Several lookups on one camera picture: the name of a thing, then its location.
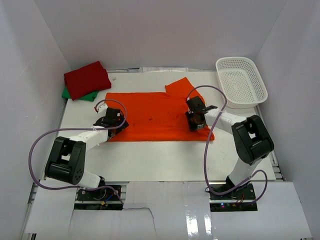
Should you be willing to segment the orange t shirt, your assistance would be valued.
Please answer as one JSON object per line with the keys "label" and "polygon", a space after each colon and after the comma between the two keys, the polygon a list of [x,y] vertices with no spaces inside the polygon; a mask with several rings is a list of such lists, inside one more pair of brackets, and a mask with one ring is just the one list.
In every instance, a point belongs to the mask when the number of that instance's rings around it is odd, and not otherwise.
{"label": "orange t shirt", "polygon": [[186,77],[166,85],[164,92],[108,92],[106,104],[127,110],[129,124],[111,142],[213,141],[209,127],[189,130],[188,94],[200,95]]}

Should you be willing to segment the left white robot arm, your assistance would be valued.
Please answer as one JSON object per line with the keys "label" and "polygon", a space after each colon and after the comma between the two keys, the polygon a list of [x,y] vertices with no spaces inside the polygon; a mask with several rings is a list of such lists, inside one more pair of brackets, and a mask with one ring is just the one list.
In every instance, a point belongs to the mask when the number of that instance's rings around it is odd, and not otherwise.
{"label": "left white robot arm", "polygon": [[106,193],[103,178],[85,170],[86,153],[111,140],[128,126],[120,109],[108,107],[105,116],[93,124],[92,130],[71,137],[57,137],[45,166],[45,176],[88,189],[90,196],[96,200],[103,198]]}

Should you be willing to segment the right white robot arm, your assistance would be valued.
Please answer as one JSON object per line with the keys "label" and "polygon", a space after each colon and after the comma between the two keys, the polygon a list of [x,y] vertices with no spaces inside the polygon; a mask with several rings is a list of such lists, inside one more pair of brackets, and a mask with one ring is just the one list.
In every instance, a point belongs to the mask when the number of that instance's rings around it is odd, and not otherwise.
{"label": "right white robot arm", "polygon": [[226,177],[225,184],[215,188],[212,184],[206,191],[236,200],[244,193],[244,185],[254,176],[257,165],[274,150],[274,142],[258,115],[238,116],[224,112],[216,106],[206,106],[198,96],[186,101],[185,112],[189,130],[200,131],[207,126],[217,127],[233,136],[238,160]]}

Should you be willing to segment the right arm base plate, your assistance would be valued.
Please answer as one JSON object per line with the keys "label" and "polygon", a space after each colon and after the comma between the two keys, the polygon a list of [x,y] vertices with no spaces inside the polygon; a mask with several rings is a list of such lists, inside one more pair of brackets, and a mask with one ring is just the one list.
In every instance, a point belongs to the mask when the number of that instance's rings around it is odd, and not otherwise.
{"label": "right arm base plate", "polygon": [[252,203],[256,199],[252,183],[225,195],[212,194],[208,188],[205,191],[209,193],[209,205],[212,213],[256,212],[258,210],[257,203]]}

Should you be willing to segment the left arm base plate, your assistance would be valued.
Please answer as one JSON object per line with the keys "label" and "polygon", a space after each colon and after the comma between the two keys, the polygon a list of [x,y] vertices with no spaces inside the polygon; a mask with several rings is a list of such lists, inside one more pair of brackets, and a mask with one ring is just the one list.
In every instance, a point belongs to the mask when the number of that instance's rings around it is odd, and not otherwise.
{"label": "left arm base plate", "polygon": [[74,209],[91,211],[121,211],[123,204],[116,193],[121,197],[122,186],[111,185],[110,188],[103,188],[95,191],[80,189],[77,192]]}

